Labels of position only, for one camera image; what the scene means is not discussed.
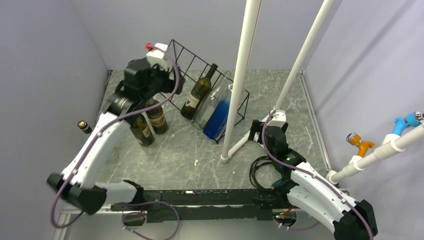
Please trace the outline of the dark wine bottle black top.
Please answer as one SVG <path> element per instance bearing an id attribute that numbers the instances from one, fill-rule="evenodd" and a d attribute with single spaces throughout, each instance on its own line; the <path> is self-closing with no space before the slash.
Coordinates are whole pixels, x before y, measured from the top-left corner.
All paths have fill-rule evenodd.
<path id="1" fill-rule="evenodd" d="M 180 110 L 180 114 L 188 119 L 192 120 L 197 113 L 201 102 L 209 94 L 212 89 L 211 79 L 215 74 L 218 65 L 213 63 L 209 68 L 207 74 L 203 77 L 200 77 L 195 83 L 194 87 L 190 91 L 183 107 Z"/>

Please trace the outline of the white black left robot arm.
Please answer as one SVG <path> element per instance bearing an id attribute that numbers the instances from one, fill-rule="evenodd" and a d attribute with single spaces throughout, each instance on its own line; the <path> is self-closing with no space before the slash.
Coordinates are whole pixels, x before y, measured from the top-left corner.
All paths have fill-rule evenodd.
<path id="1" fill-rule="evenodd" d="M 135 125 L 144 112 L 156 109 L 161 103 L 146 106 L 159 93 L 170 97 L 179 95 L 184 85 L 177 64 L 167 60 L 134 59 L 124 69 L 124 77 L 106 99 L 96 126 L 76 157 L 60 173 L 51 173 L 46 183 L 56 192 L 50 209 L 55 215 L 60 199 L 93 215 L 103 205 L 125 204 L 131 210 L 144 203 L 144 189 L 124 180 L 120 183 L 101 183 L 97 176 L 123 135 Z"/>

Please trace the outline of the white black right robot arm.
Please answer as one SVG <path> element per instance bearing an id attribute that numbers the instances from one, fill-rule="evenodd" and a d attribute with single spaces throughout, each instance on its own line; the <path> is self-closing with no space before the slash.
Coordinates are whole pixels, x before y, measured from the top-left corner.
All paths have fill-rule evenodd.
<path id="1" fill-rule="evenodd" d="M 358 201 L 324 179 L 307 160 L 287 143 L 283 126 L 269 126 L 264 121 L 252 121 L 248 140 L 257 135 L 257 143 L 265 156 L 253 161 L 249 170 L 251 184 L 263 193 L 275 197 L 276 203 L 287 208 L 298 207 L 324 225 L 336 240 L 372 240 L 378 234 L 372 205 Z M 256 179 L 260 167 L 272 165 L 281 175 L 270 187 Z"/>

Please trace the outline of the dark wine bottle cream label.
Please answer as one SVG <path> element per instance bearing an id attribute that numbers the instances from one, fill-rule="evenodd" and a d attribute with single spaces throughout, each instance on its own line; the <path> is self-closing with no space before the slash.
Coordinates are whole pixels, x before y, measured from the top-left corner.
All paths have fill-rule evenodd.
<path id="1" fill-rule="evenodd" d="M 130 131 L 141 146 L 150 146 L 155 140 L 147 120 L 142 114 L 130 126 Z"/>

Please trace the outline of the blue square glass bottle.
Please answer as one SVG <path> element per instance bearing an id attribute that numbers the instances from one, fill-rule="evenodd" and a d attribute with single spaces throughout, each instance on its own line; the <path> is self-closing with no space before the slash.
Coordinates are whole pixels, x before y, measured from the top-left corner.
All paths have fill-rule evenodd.
<path id="1" fill-rule="evenodd" d="M 233 84 L 229 84 L 203 129 L 211 140 L 216 139 L 227 124 L 232 92 Z"/>

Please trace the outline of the green wine bottle grey capsule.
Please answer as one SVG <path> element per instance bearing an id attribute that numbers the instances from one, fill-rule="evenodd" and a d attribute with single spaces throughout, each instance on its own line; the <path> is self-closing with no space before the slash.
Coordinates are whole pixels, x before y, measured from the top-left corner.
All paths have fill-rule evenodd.
<path id="1" fill-rule="evenodd" d="M 156 134 L 164 134 L 169 129 L 165 113 L 161 105 L 146 111 L 146 115 Z"/>

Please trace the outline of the clear glass bottle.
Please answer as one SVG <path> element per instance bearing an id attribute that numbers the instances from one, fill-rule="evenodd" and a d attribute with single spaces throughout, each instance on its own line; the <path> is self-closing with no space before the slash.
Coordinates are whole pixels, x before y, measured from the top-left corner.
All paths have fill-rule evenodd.
<path id="1" fill-rule="evenodd" d="M 198 130 L 204 129 L 206 123 L 212 116 L 213 112 L 217 108 L 220 100 L 225 95 L 228 87 L 232 84 L 231 81 L 232 73 L 225 71 L 221 74 L 217 80 L 217 83 L 212 88 L 207 97 L 202 101 L 194 119 L 191 124 Z"/>

